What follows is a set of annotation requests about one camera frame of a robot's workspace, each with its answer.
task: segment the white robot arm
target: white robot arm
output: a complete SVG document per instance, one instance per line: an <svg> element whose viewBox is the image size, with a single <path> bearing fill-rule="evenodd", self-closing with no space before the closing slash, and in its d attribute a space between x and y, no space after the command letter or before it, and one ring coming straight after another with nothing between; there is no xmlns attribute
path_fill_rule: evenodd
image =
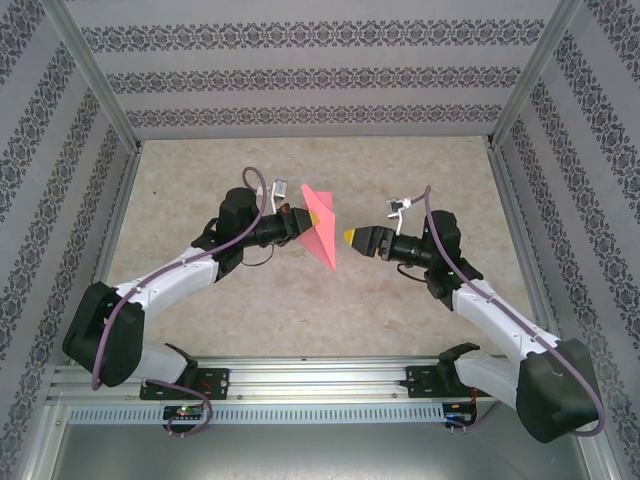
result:
<svg viewBox="0 0 640 480"><path fill-rule="evenodd" d="M272 215L256 220L257 215L256 193L250 188L234 188L220 204L218 217L175 260L113 288L102 282L91 285L69 327L63 351L89 371L99 362L99 380L109 387L137 378L193 389L195 359L173 345L144 344L145 324L176 301L224 278L242 262L245 248L284 246L312 227L307 210L291 208L287 203ZM255 227L241 241L210 254L215 247L248 231L254 221ZM110 316L115 318L105 343L103 334ZM101 342L105 345L102 354Z"/></svg>
<svg viewBox="0 0 640 480"><path fill-rule="evenodd" d="M394 200L391 206L397 210L403 205ZM438 242L432 230L437 230ZM401 384L410 392L476 388L516 410L529 433L544 443L602 418L588 349L578 340L562 341L544 331L502 300L461 256L461 234L451 212L425 217L422 231L419 238L386 227L363 227L346 232L345 239L365 256L424 268L424 280L413 279L423 281L436 299L478 326L506 359L466 343L440 354L437 379L413 377ZM411 383L417 380L419 389Z"/></svg>

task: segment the pink paper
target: pink paper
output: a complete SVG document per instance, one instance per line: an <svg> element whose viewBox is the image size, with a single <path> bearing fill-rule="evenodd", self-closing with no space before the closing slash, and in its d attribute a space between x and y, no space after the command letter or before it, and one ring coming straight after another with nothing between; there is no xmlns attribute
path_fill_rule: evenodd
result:
<svg viewBox="0 0 640 480"><path fill-rule="evenodd" d="M318 223L300 235L298 241L335 272L336 215L333 213L333 195L331 192L314 192L306 183L301 189L307 208L318 218Z"/></svg>

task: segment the black mounting plate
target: black mounting plate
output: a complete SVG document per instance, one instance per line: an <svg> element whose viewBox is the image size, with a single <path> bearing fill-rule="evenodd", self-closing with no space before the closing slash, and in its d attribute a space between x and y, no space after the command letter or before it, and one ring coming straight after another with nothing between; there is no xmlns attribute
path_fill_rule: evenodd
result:
<svg viewBox="0 0 640 480"><path fill-rule="evenodd" d="M400 385L407 387L409 398L470 398L472 396L471 388L465 385L447 389L435 365L411 366L405 371L407 380L400 382ZM478 396L489 397L490 395L478 390Z"/></svg>
<svg viewBox="0 0 640 480"><path fill-rule="evenodd" d="M209 400L226 400L229 391L229 369L198 368L193 390L202 393ZM143 382L140 387L140 400L199 400L199 398L152 382Z"/></svg>

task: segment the black cable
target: black cable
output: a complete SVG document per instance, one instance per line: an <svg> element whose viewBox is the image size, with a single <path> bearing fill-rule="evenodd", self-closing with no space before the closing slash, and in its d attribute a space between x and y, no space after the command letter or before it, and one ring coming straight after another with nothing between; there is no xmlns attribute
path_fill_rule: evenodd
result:
<svg viewBox="0 0 640 480"><path fill-rule="evenodd" d="M273 243L270 243L269 245L271 245L271 254L266 260L263 260L262 262L259 262L259 263L244 263L244 260L243 260L242 264L245 267L260 267L261 265L264 265L265 263L267 263L269 260L273 258L273 252L276 250L276 246Z"/></svg>
<svg viewBox="0 0 640 480"><path fill-rule="evenodd" d="M414 282L427 283L427 281L424 278L418 278L418 277L414 277L413 275L409 275L407 272L402 270L400 267L412 268L413 265L408 265L406 263L399 263L399 264L396 265L396 270L398 271L398 273L400 275L402 275L403 277L407 277L409 280L413 280Z"/></svg>

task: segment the patterned wallpaper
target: patterned wallpaper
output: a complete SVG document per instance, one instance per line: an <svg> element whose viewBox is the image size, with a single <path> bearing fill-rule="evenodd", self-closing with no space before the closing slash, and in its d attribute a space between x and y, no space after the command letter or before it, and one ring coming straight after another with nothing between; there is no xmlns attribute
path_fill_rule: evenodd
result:
<svg viewBox="0 0 640 480"><path fill-rule="evenodd" d="M37 1L0 1L0 479L20 469L129 158Z"/></svg>
<svg viewBox="0 0 640 480"><path fill-rule="evenodd" d="M556 319L591 350L623 478L640 478L639 20L627 2L585 2L503 146Z"/></svg>
<svg viewBox="0 0 640 480"><path fill-rule="evenodd" d="M486 134L557 0L68 1L142 139Z"/></svg>

